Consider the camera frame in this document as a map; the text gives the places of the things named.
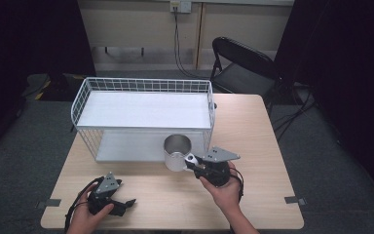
stainless steel cup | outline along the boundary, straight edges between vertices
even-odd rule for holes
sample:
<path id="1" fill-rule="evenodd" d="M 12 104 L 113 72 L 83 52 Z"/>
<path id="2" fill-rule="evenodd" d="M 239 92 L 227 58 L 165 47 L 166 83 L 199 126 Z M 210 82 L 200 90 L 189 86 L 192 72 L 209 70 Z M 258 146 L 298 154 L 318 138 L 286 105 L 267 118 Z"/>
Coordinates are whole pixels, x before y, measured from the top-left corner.
<path id="1" fill-rule="evenodd" d="M 186 164 L 184 157 L 191 151 L 191 141 L 185 135 L 170 135 L 164 141 L 166 166 L 173 172 L 181 172 Z"/>

electrical cord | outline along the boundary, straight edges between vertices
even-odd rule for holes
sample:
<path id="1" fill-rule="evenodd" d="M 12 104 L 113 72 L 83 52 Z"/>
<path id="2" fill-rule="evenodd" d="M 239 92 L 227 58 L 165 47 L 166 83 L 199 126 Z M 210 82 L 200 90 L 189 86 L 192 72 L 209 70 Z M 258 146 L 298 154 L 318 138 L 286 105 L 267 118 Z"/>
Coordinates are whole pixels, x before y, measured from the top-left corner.
<path id="1" fill-rule="evenodd" d="M 240 175 L 240 177 L 238 177 L 237 175 L 230 175 L 230 177 L 233 177 L 233 178 L 235 178 L 236 180 L 239 181 L 239 184 L 240 184 L 239 201 L 240 201 L 242 199 L 242 196 L 244 195 L 243 194 L 243 190 L 244 190 L 244 178 L 243 178 L 243 175 L 237 169 L 230 168 L 230 170 L 233 170 L 236 173 L 238 173 L 238 175 Z"/>
<path id="2" fill-rule="evenodd" d="M 206 76 L 199 76 L 195 75 L 193 73 L 190 73 L 187 71 L 182 62 L 181 62 L 181 57 L 180 57 L 180 41 L 179 41 L 179 36 L 178 36 L 178 16 L 177 16 L 177 8 L 173 7 L 172 8 L 174 11 L 174 20 L 175 20 L 175 31 L 174 31 L 174 56 L 175 56 L 175 64 L 178 67 L 178 70 L 183 73 L 183 75 L 190 77 L 190 78 L 196 78 L 196 79 L 210 79 L 210 77 Z"/>
<path id="3" fill-rule="evenodd" d="M 290 127 L 290 125 L 293 123 L 293 121 L 298 117 L 300 116 L 301 114 L 304 114 L 306 111 L 308 111 L 309 109 L 311 109 L 312 107 L 314 107 L 316 105 L 316 102 L 314 101 L 313 103 L 311 103 L 309 106 L 306 107 L 308 101 L 309 101 L 309 98 L 312 94 L 312 91 L 309 91 L 308 93 L 308 96 L 306 97 L 306 100 L 303 102 L 302 106 L 293 114 L 290 114 L 290 115 L 285 115 L 281 118 L 279 118 L 278 120 L 276 120 L 273 124 L 277 123 L 279 120 L 282 120 L 283 118 L 287 117 L 287 119 L 285 121 L 283 121 L 278 127 L 276 127 L 274 129 L 274 132 L 278 131 L 279 129 L 281 129 L 282 127 L 284 127 L 284 130 L 281 132 L 281 134 L 277 137 L 277 141 L 279 142 L 281 140 L 281 137 L 283 137 L 284 133 L 287 131 L 287 129 Z"/>
<path id="4" fill-rule="evenodd" d="M 72 214 L 74 212 L 74 210 L 82 205 L 83 203 L 79 203 L 77 204 L 77 202 L 80 200 L 81 196 L 84 194 L 85 191 L 87 191 L 87 189 L 93 185 L 93 183 L 95 182 L 98 182 L 98 183 L 101 183 L 102 181 L 104 180 L 104 176 L 101 176 L 101 177 L 98 177 L 98 178 L 95 178 L 93 181 L 91 181 L 87 186 L 85 186 L 85 188 L 78 193 L 78 196 L 77 198 L 75 199 L 74 203 L 72 203 L 72 206 L 69 208 L 68 210 L 68 214 L 65 215 L 65 227 L 63 229 L 64 233 L 66 233 L 69 229 L 69 225 L 71 224 L 71 217 L 72 217 Z"/>

black chair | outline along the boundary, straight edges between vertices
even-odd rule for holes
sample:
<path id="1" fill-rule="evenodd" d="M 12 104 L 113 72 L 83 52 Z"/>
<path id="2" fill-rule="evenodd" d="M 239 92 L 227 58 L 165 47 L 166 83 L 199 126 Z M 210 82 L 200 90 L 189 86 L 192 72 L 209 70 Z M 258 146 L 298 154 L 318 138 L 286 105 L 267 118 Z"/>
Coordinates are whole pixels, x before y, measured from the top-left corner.
<path id="1" fill-rule="evenodd" d="M 212 48 L 215 55 L 210 78 L 213 88 L 227 94 L 259 95 L 270 113 L 272 100 L 281 85 L 274 62 L 263 53 L 227 37 L 215 38 Z M 223 69 L 220 57 L 231 64 Z"/>

wire basket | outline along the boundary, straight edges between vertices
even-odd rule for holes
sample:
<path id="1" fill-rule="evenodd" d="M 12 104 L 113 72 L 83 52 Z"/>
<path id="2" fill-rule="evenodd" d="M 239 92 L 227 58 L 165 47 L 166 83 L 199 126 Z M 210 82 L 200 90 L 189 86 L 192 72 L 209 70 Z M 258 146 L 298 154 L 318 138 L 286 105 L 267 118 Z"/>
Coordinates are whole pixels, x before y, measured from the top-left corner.
<path id="1" fill-rule="evenodd" d="M 97 162 L 164 161 L 164 140 L 173 134 L 204 155 L 215 119 L 212 88 L 206 80 L 88 77 L 71 119 Z"/>

metal bracket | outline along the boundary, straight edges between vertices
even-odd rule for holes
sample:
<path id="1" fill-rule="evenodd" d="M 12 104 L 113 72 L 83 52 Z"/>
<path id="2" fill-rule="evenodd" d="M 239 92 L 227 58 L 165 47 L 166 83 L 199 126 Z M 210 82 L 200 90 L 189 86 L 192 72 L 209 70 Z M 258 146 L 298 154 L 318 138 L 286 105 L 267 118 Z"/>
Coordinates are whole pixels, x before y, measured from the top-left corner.
<path id="1" fill-rule="evenodd" d="M 225 162 L 235 159 L 240 159 L 240 155 L 232 153 L 217 146 L 212 147 L 208 151 L 207 155 L 203 156 L 203 161 L 212 163 Z"/>
<path id="2" fill-rule="evenodd" d="M 109 192 L 113 190 L 117 190 L 120 184 L 117 183 L 117 180 L 115 179 L 114 175 L 112 173 L 108 173 L 102 183 L 99 185 L 98 189 L 96 190 L 96 194 Z"/>

